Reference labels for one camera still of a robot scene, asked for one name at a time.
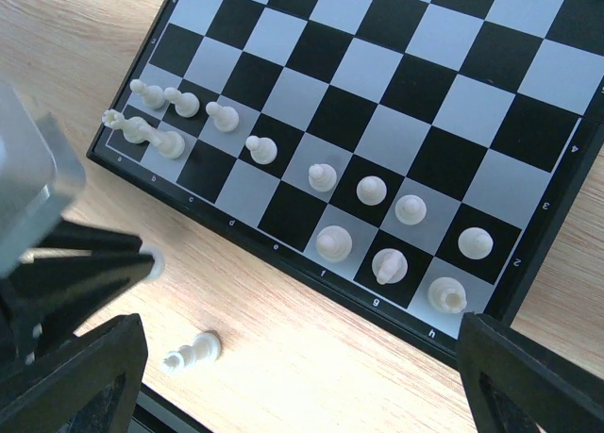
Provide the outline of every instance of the board frame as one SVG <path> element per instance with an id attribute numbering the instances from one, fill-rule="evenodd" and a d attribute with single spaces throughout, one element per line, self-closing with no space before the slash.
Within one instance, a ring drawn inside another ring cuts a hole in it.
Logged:
<path id="1" fill-rule="evenodd" d="M 173 4 L 173 0 L 163 1 L 153 21 L 153 24 L 151 24 L 143 39 L 143 43 L 141 44 L 137 55 L 130 64 L 117 93 L 111 101 L 110 108 L 115 108 L 115 106 L 118 104 L 119 99 L 124 93 L 124 89 L 127 88 L 128 80 L 132 77 L 133 72 L 141 62 L 142 58 L 145 57 L 147 51 L 153 50 L 153 46 L 150 44 L 153 35 L 157 30 L 164 13 L 167 12 L 169 7 Z M 563 185 L 566 186 L 566 189 L 563 192 L 559 192 L 560 189 L 557 189 L 560 196 L 558 199 L 556 199 L 555 207 L 547 212 L 548 218 L 545 219 L 544 223 L 535 224 L 535 222 L 531 220 L 523 235 L 523 238 L 521 239 L 521 243 L 527 242 L 526 236 L 528 234 L 533 235 L 529 240 L 531 243 L 533 243 L 533 245 L 530 247 L 530 249 L 526 250 L 524 254 L 524 256 L 528 258 L 528 264 L 523 265 L 511 276 L 513 281 L 507 283 L 507 286 L 499 281 L 497 287 L 495 288 L 495 292 L 484 311 L 484 313 L 489 314 L 504 325 L 510 325 L 516 313 L 520 309 L 535 276 L 543 264 L 547 252 L 549 251 L 560 228 L 562 227 L 564 219 L 572 207 L 573 202 L 575 201 L 575 198 L 577 197 L 579 190 L 585 181 L 585 178 L 589 174 L 589 171 L 596 160 L 602 144 L 604 144 L 604 124 L 601 123 L 601 119 L 601 114 L 597 121 L 594 119 L 581 119 L 581 123 L 586 124 L 588 128 L 591 125 L 591 129 L 587 130 L 589 134 L 588 138 L 586 138 L 588 139 L 589 147 L 584 152 L 580 163 L 569 161 L 562 156 L 561 164 L 556 169 L 556 172 L 552 175 L 544 197 L 546 197 L 547 193 L 552 190 L 552 187 Z M 365 320 L 368 320 L 374 325 L 379 326 L 380 328 L 397 336 L 399 339 L 406 341 L 430 356 L 437 358 L 446 365 L 457 368 L 456 354 L 450 348 L 441 346 L 438 342 L 430 340 L 425 335 L 417 333 L 417 331 L 413 331 L 410 328 L 401 327 L 392 320 L 386 318 L 384 315 L 380 314 L 379 311 L 361 304 L 351 296 L 347 295 L 345 292 L 339 291 L 334 287 L 330 287 L 328 283 L 320 280 L 318 277 L 313 277 L 309 273 L 291 266 L 291 264 L 284 260 L 283 256 L 268 252 L 266 248 L 248 240 L 243 236 L 243 234 L 241 234 L 241 232 L 229 227 L 226 223 L 219 222 L 212 217 L 204 216 L 199 214 L 197 211 L 185 208 L 183 204 L 175 201 L 165 192 L 162 192 L 161 190 L 154 188 L 152 185 L 145 183 L 136 176 L 128 173 L 121 167 L 95 153 L 95 147 L 101 139 L 104 128 L 105 127 L 103 125 L 100 125 L 98 128 L 98 131 L 96 132 L 96 135 L 92 140 L 92 144 L 86 154 L 88 159 L 99 164 L 101 167 L 107 169 L 115 175 L 120 176 L 122 179 L 152 195 L 169 207 L 188 216 L 205 228 L 208 228 L 209 230 L 219 234 L 221 237 L 235 243 L 250 254 L 261 258 L 270 265 L 278 268 L 283 273 L 297 279 L 313 290 L 322 293 L 324 296 L 327 296 L 341 306 L 360 315 Z M 502 279 L 505 277 L 506 272 L 507 270 L 504 271 L 504 275 L 501 277 Z"/>

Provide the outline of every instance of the wooden table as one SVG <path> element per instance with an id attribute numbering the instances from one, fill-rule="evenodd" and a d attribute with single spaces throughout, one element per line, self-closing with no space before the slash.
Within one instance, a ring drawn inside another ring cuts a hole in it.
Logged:
<path id="1" fill-rule="evenodd" d="M 92 318 L 139 312 L 144 382 L 220 432 L 473 431 L 456 372 L 85 159 L 162 0 L 0 0 L 0 77 L 62 121 L 88 174 L 69 218 L 140 234 L 168 259 Z M 604 158 L 596 161 L 513 327 L 604 376 Z M 163 375 L 200 330 L 213 365 Z"/>

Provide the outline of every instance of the chessboard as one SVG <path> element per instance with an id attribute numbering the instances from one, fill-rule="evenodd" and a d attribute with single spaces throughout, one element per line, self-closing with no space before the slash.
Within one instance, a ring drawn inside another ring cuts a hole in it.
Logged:
<path id="1" fill-rule="evenodd" d="M 179 158 L 101 125 L 89 158 L 359 315 L 455 365 L 464 312 L 510 324 L 604 139 L 604 0 L 165 0 L 111 108 L 179 133 Z M 191 118 L 129 83 L 191 92 Z M 219 131 L 204 106 L 233 107 Z M 277 145 L 270 164 L 249 136 Z M 337 184 L 318 192 L 309 168 Z M 368 206 L 360 180 L 386 195 Z M 426 216 L 405 225 L 405 195 Z M 352 239 L 329 262 L 317 235 Z M 468 258 L 461 233 L 488 232 Z M 394 249 L 408 271 L 377 283 Z M 466 306 L 428 301 L 436 279 Z"/>

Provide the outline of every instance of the white pawn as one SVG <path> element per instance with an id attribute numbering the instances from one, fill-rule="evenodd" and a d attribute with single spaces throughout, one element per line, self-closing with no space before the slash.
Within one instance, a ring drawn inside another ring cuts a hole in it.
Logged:
<path id="1" fill-rule="evenodd" d="M 330 225 L 319 232 L 316 248 L 325 260 L 337 263 L 348 257 L 352 251 L 352 237 L 345 228 Z"/>
<path id="2" fill-rule="evenodd" d="M 386 198 L 386 183 L 377 176 L 366 176 L 357 185 L 357 196 L 365 205 L 377 205 Z"/>
<path id="3" fill-rule="evenodd" d="M 309 183 L 316 191 L 331 191 L 337 181 L 338 175 L 329 164 L 312 164 L 309 168 Z"/>
<path id="4" fill-rule="evenodd" d="M 250 136 L 245 140 L 245 147 L 258 164 L 270 164 L 277 157 L 277 145 L 269 138 Z"/>
<path id="5" fill-rule="evenodd" d="M 403 253 L 395 249 L 382 249 L 371 262 L 371 269 L 380 285 L 399 282 L 407 274 L 408 268 Z"/>
<path id="6" fill-rule="evenodd" d="M 140 126 L 146 125 L 142 117 L 132 117 L 126 120 L 122 112 L 115 109 L 106 110 L 103 113 L 103 125 L 111 129 L 121 129 L 124 133 L 124 139 L 130 143 L 142 143 L 146 141 L 146 136 L 141 132 Z"/>
<path id="7" fill-rule="evenodd" d="M 428 301 L 442 313 L 460 313 L 468 305 L 463 285 L 452 277 L 440 277 L 432 282 Z"/>
<path id="8" fill-rule="evenodd" d="M 460 234 L 458 239 L 460 251 L 472 260 L 487 257 L 493 250 L 493 238 L 486 230 L 470 227 Z"/>
<path id="9" fill-rule="evenodd" d="M 157 147 L 159 154 L 168 159 L 176 159 L 185 149 L 185 140 L 175 131 L 159 131 L 149 124 L 141 125 L 151 145 Z"/>
<path id="10" fill-rule="evenodd" d="M 193 367 L 197 362 L 214 362 L 220 356 L 220 340 L 211 332 L 202 332 L 193 341 L 193 346 L 181 346 L 178 351 L 168 353 L 161 363 L 161 369 L 169 375 L 176 375 Z"/>
<path id="11" fill-rule="evenodd" d="M 231 106 L 220 106 L 215 101 L 206 104 L 207 114 L 214 119 L 218 131 L 229 133 L 239 124 L 239 114 Z"/>
<path id="12" fill-rule="evenodd" d="M 199 100 L 190 92 L 181 93 L 174 87 L 169 87 L 163 94 L 175 106 L 176 114 L 186 119 L 193 117 L 199 110 Z"/>
<path id="13" fill-rule="evenodd" d="M 132 79 L 130 89 L 143 98 L 143 104 L 148 108 L 159 109 L 166 102 L 160 86 L 147 86 L 140 79 Z"/>
<path id="14" fill-rule="evenodd" d="M 405 195 L 394 207 L 396 218 L 405 225 L 416 225 L 426 217 L 426 203 L 416 195 Z"/>

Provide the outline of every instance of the fallen chess piece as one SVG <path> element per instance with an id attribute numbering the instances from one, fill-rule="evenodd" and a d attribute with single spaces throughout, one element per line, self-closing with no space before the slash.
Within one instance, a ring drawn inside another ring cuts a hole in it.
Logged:
<path id="1" fill-rule="evenodd" d="M 160 131 L 148 123 L 139 125 L 139 129 L 163 157 L 176 159 L 185 150 L 185 140 L 175 131 Z"/>
<path id="2" fill-rule="evenodd" d="M 330 225 L 319 232 L 316 242 L 317 252 L 325 260 L 337 263 L 352 251 L 352 237 L 338 225 Z"/>
<path id="3" fill-rule="evenodd" d="M 337 181 L 338 175 L 329 164 L 312 164 L 309 168 L 309 183 L 315 191 L 331 191 Z"/>
<path id="4" fill-rule="evenodd" d="M 460 234 L 458 246 L 461 253 L 466 257 L 472 260 L 480 260 L 491 254 L 493 238 L 486 230 L 470 227 Z"/>
<path id="5" fill-rule="evenodd" d="M 218 131 L 229 133 L 239 124 L 239 114 L 231 106 L 220 106 L 215 101 L 206 104 L 207 114 L 214 120 Z"/>
<path id="6" fill-rule="evenodd" d="M 145 125 L 146 121 L 141 117 L 132 117 L 127 119 L 122 112 L 115 109 L 106 110 L 103 114 L 103 125 L 113 130 L 122 130 L 124 139 L 130 143 L 142 143 L 146 141 L 146 136 L 139 129 L 140 125 Z"/>
<path id="7" fill-rule="evenodd" d="M 357 196 L 365 205 L 380 204 L 386 198 L 386 183 L 377 176 L 366 176 L 357 185 Z"/>
<path id="8" fill-rule="evenodd" d="M 371 262 L 371 269 L 379 285 L 400 282 L 408 268 L 407 259 L 396 249 L 382 249 Z"/>
<path id="9" fill-rule="evenodd" d="M 440 277 L 432 282 L 428 301 L 442 313 L 460 313 L 468 304 L 463 285 L 452 277 Z"/>
<path id="10" fill-rule="evenodd" d="M 250 136 L 245 140 L 245 147 L 258 164 L 270 164 L 277 157 L 277 145 L 269 138 Z"/>
<path id="11" fill-rule="evenodd" d="M 176 375 L 190 369 L 196 363 L 214 362 L 220 356 L 220 340 L 211 332 L 202 332 L 193 345 L 181 346 L 178 351 L 168 353 L 161 363 L 161 370 L 168 375 Z"/>
<path id="12" fill-rule="evenodd" d="M 169 87 L 163 91 L 163 95 L 175 106 L 176 114 L 180 117 L 189 119 L 199 110 L 199 100 L 190 92 L 181 93 L 174 87 Z"/>
<path id="13" fill-rule="evenodd" d="M 404 225 L 416 225 L 426 217 L 426 203 L 416 195 L 405 195 L 398 199 L 394 213 Z"/>
<path id="14" fill-rule="evenodd" d="M 160 86 L 147 86 L 140 79 L 132 79 L 130 89 L 143 98 L 143 104 L 148 108 L 159 109 L 166 102 Z"/>

